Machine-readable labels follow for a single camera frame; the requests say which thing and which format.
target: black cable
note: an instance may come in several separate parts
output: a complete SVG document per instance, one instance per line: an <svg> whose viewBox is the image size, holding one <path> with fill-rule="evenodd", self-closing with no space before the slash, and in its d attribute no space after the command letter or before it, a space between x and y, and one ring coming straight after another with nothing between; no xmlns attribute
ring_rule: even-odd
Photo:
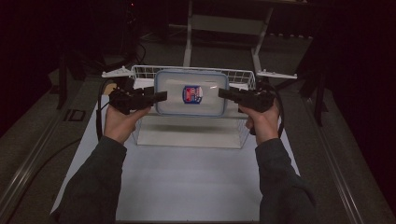
<svg viewBox="0 0 396 224"><path fill-rule="evenodd" d="M147 50L146 50L146 48L139 42L139 43L137 43L137 45L138 46L140 46L142 49L143 49L143 56L142 56L142 58L140 59L140 62L139 62L139 60L137 61L140 65L141 64L144 64L144 60L145 60L145 57L146 57L146 52L147 52Z"/></svg>
<svg viewBox="0 0 396 224"><path fill-rule="evenodd" d="M136 54L136 56L135 56L135 57L136 57L137 64L141 65L142 63L140 62L139 55L137 55L137 54Z"/></svg>
<svg viewBox="0 0 396 224"><path fill-rule="evenodd" d="M102 93L105 88L105 85L109 80L113 80L111 78L105 79L102 84L100 85L99 92L98 92L98 98L97 98L97 104L98 107L96 108L96 135L98 137L98 141L102 138L103 132L102 132L102 109L106 106L104 105L102 107Z"/></svg>
<svg viewBox="0 0 396 224"><path fill-rule="evenodd" d="M105 105L103 105L102 108L100 108L100 110L103 110L103 108L105 108L108 104L110 104L110 101L108 101Z"/></svg>
<svg viewBox="0 0 396 224"><path fill-rule="evenodd" d="M270 84L268 82L263 83L263 85L268 91L272 91L275 94L275 98L278 102L277 106L278 106L278 110L279 110L280 124L279 124L279 128L277 130L277 134L279 135L279 138L280 138L280 136L283 133L284 127L285 127L285 111L283 109L282 99L281 99L280 94L275 86L273 86L272 84Z"/></svg>
<svg viewBox="0 0 396 224"><path fill-rule="evenodd" d="M58 149L55 153L53 153L48 159L46 159L41 166L37 169L37 171L35 171L35 174L32 176L32 178L29 180L27 186L25 187L21 197L19 198L17 204L15 205L14 210L11 213L11 216L9 217L7 223L10 222L10 220L15 216L15 213L17 212L18 208L21 205L22 199L25 196L26 192L28 191L28 189L32 186L32 183L34 182L34 180L37 178L38 174L40 174L40 172L43 170L43 168L54 158L56 157L59 153L61 153L62 151L64 151L65 149L67 149L68 147L73 146L75 143L81 141L82 138L78 138L75 141L67 144L64 147L61 147L60 149Z"/></svg>

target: dark sleeve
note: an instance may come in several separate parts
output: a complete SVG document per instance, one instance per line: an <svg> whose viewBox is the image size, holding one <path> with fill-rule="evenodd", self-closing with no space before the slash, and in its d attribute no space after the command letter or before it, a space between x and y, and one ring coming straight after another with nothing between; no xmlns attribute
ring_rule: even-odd
<svg viewBox="0 0 396 224"><path fill-rule="evenodd" d="M259 164L261 223L318 223L315 200L306 183L295 173L280 139L256 147Z"/></svg>
<svg viewBox="0 0 396 224"><path fill-rule="evenodd" d="M68 182L52 223L114 223L126 148L105 136Z"/></svg>

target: clear plastic container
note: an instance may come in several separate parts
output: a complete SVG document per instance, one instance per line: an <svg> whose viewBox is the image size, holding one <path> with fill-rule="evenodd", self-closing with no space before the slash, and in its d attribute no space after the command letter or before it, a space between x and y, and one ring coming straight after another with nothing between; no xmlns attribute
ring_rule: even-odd
<svg viewBox="0 0 396 224"><path fill-rule="evenodd" d="M228 90L228 78L221 72L164 69L154 78L156 92L167 91L164 102L156 104L160 115L221 117L227 101L219 98L219 88Z"/></svg>

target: person's left hand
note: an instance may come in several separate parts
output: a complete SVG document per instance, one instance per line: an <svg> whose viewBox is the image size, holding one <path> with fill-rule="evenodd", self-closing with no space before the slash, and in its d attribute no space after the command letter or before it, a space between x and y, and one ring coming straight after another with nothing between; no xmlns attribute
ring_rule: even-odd
<svg viewBox="0 0 396 224"><path fill-rule="evenodd" d="M146 109L136 110L129 115L124 115L119 110L109 105L106 112L104 136L123 145L135 130L136 122L147 115L150 109L151 107L147 107Z"/></svg>

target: sticker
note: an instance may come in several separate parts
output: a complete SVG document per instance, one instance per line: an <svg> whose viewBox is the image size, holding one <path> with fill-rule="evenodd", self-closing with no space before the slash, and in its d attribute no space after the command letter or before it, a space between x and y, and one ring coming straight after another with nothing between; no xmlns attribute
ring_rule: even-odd
<svg viewBox="0 0 396 224"><path fill-rule="evenodd" d="M204 93L200 86L185 86L183 89L184 104L198 105L202 101Z"/></svg>

